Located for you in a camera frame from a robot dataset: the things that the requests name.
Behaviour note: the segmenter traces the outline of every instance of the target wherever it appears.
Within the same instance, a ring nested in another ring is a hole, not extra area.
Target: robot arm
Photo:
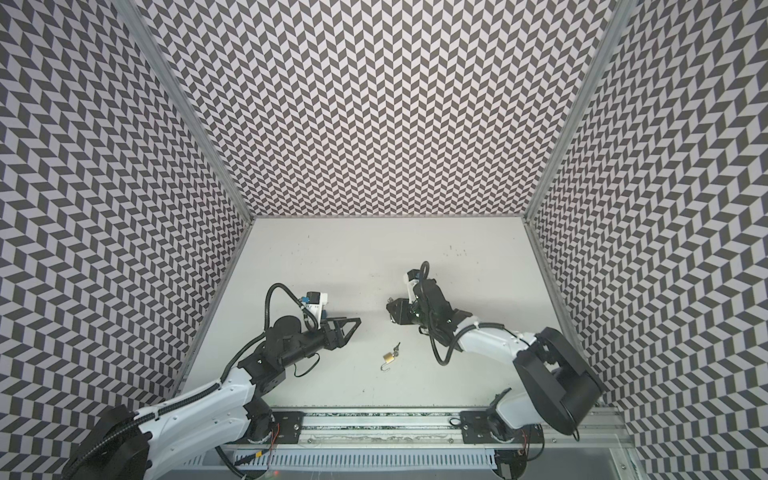
[[[65,465],[62,478],[153,480],[219,445],[243,437],[267,440],[274,417],[262,396],[286,378],[286,367],[321,349],[345,346],[360,325],[359,318],[324,319],[325,293],[309,292],[299,300],[283,289],[315,329],[305,322],[308,330],[302,332],[298,318],[281,317],[235,355],[220,379],[136,412],[125,406],[107,411]],[[350,323],[353,327],[345,334],[343,328]],[[252,354],[234,365],[261,340]]]
[[[514,430],[541,422],[564,435],[576,432],[606,388],[562,334],[549,327],[539,334],[511,332],[501,323],[483,322],[469,312],[452,308],[428,275],[429,263],[424,262],[421,269],[410,270],[404,276],[409,298],[387,304],[390,318],[400,325],[417,324],[420,330],[426,329],[441,365],[447,365],[458,350],[515,367],[525,393],[515,395],[506,389],[496,396],[488,407],[494,435],[510,439]],[[435,341],[448,347],[444,359]],[[547,364],[557,368],[550,371]]]

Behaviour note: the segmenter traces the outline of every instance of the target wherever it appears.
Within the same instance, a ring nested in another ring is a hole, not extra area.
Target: metal corner post
[[[210,301],[210,306],[208,306],[208,311],[205,312],[205,315],[203,315],[203,319],[200,321],[200,327],[197,329],[197,335],[195,335],[194,339],[192,340],[192,345],[190,345],[189,353],[187,354],[187,357],[184,358],[184,361],[181,364],[181,368],[179,369],[179,373],[176,376],[176,379],[174,380],[174,385],[170,389],[170,395],[168,396],[168,398],[172,398],[178,395],[179,391],[181,390],[181,387],[184,386],[184,381],[186,380],[190,370],[192,369],[192,364],[194,363],[194,360],[197,357],[197,353],[200,352],[200,346],[203,345],[203,339],[205,338],[205,334],[208,333],[210,324],[214,320],[214,315],[216,315],[216,310],[218,310],[219,304],[221,303],[221,299],[224,297],[224,293],[227,290],[227,284],[230,282],[230,279],[232,278],[232,274],[235,270],[235,267],[237,266],[237,261],[240,259],[240,255],[243,253],[243,250],[245,249],[245,244],[248,242],[248,236],[250,236],[250,232],[251,230],[253,230],[253,225],[255,223],[256,223],[255,220],[251,220],[248,222],[248,224],[245,227],[245,230],[243,231],[243,235],[240,236],[240,241],[237,243],[237,246],[235,247],[235,251],[232,252],[232,258],[230,259],[229,265],[227,265],[227,269],[224,271],[224,276],[222,277],[218,287],[216,288],[216,293],[214,294],[213,299],[211,299]]]
[[[611,62],[611,58],[621,41],[624,30],[629,25],[629,19],[636,4],[637,0],[616,1],[616,8],[611,19],[608,21],[605,35],[600,40],[598,49],[594,54],[594,59],[589,65],[587,75],[584,77],[584,82],[576,93],[573,108],[568,113],[568,118],[565,119],[565,125],[560,133],[560,137],[554,143],[552,155],[550,155],[544,167],[544,172],[541,173],[541,179],[531,197],[531,203],[528,204],[528,208],[525,210],[526,220],[533,220],[539,207],[541,207],[541,203],[547,196],[554,176],[560,170],[565,154],[571,146],[571,140],[573,140],[574,134],[579,124],[581,124],[582,118],[584,118],[584,113],[587,111],[587,107],[598,89],[603,73],[605,73],[605,69]]]
[[[538,241],[538,235],[529,222],[523,220],[523,226],[528,235],[528,240],[531,242],[531,249],[533,250],[534,257],[536,257],[538,269],[541,271],[541,278],[544,280],[544,285],[547,287],[549,300],[552,302],[554,314],[558,318],[560,330],[568,342],[574,346],[576,351],[578,351],[584,359],[587,359],[587,354],[584,351],[584,347],[581,345],[578,333],[576,333],[576,327],[571,318],[571,313],[565,305],[565,299],[563,298],[557,281],[554,279],[554,274],[552,273],[552,268],[550,268],[547,257],[544,254],[544,249],[541,248],[541,244]]]
[[[118,14],[122,17],[123,22],[125,22],[141,53],[147,59],[152,72],[157,76],[160,84],[168,93],[170,101],[176,106],[182,120],[187,124],[187,128],[192,133],[192,138],[197,142],[203,153],[203,159],[208,163],[219,182],[221,182],[222,188],[229,195],[235,209],[243,216],[244,220],[252,222],[253,215],[251,215],[243,195],[240,194],[240,190],[224,166],[224,162],[216,151],[213,142],[208,137],[202,122],[200,122],[200,119],[195,114],[189,98],[181,90],[181,85],[176,75],[170,69],[147,24],[144,23],[134,0],[112,0],[112,5],[114,5]]]

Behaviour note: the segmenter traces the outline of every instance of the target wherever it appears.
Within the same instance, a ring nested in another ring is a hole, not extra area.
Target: black and white patterned wallpaper
[[[258,215],[521,214],[613,0],[137,0]]]
[[[168,393],[244,223],[106,0],[0,25],[0,478],[50,478]]]
[[[768,2],[635,9],[535,218],[653,478],[768,478]]]

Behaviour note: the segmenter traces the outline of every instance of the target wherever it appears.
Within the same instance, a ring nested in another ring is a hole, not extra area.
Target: brass padlock
[[[384,370],[384,366],[395,361],[395,358],[400,354],[400,343],[398,343],[391,353],[384,355],[384,363],[379,367],[382,372],[388,372],[389,369]]]

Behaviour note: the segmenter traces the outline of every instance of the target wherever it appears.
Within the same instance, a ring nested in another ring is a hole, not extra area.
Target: white table surface
[[[293,378],[288,368],[286,380],[265,396],[272,407],[485,406],[507,387],[522,391],[514,367],[458,352],[440,366],[416,326],[389,321],[387,299],[407,296],[402,275],[423,260],[454,308],[512,330],[559,329],[520,218],[259,219],[184,391],[218,378],[262,332],[264,295],[275,282],[297,296],[326,292],[329,316],[359,316],[362,325],[344,348],[321,350],[309,375]],[[282,315],[301,317],[277,290],[272,321]],[[398,359],[381,372],[382,356],[398,342]],[[299,362],[299,373],[314,360]]]

